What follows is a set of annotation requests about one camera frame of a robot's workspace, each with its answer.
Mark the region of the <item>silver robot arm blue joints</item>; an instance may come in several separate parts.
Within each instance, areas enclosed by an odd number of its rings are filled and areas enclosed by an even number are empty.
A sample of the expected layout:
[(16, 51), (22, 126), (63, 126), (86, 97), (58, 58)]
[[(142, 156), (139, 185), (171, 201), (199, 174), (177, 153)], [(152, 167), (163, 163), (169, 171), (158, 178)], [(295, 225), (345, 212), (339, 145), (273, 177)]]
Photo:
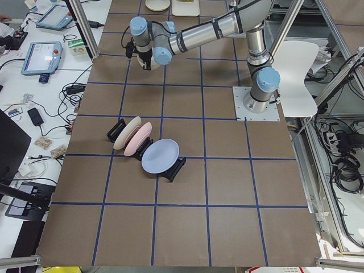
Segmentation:
[(136, 16), (129, 23), (131, 40), (125, 45), (126, 56), (152, 51), (158, 65), (168, 65), (172, 57), (232, 34), (245, 34), (247, 65), (253, 86), (251, 96), (258, 102), (269, 101), (278, 89), (280, 74), (271, 66), (264, 38), (264, 20), (271, 1), (240, 1), (235, 7), (210, 21), (175, 31), (171, 21), (157, 22)]

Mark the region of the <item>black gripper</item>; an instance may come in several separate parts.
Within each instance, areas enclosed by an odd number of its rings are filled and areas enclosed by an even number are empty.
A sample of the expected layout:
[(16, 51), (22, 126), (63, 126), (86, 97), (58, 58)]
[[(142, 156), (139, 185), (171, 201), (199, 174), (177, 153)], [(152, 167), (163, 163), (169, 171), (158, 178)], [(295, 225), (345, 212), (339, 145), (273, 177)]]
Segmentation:
[(139, 52), (137, 59), (143, 70), (152, 71), (156, 69), (152, 51)]

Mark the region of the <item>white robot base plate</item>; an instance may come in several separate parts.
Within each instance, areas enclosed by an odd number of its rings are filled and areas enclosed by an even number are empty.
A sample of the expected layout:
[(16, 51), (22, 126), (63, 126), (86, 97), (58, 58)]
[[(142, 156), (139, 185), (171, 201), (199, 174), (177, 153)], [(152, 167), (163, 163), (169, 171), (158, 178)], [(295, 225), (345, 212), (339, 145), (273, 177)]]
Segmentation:
[(236, 120), (253, 122), (280, 122), (277, 104), (273, 102), (274, 96), (269, 101), (258, 102), (251, 96), (251, 87), (234, 86), (233, 99)]

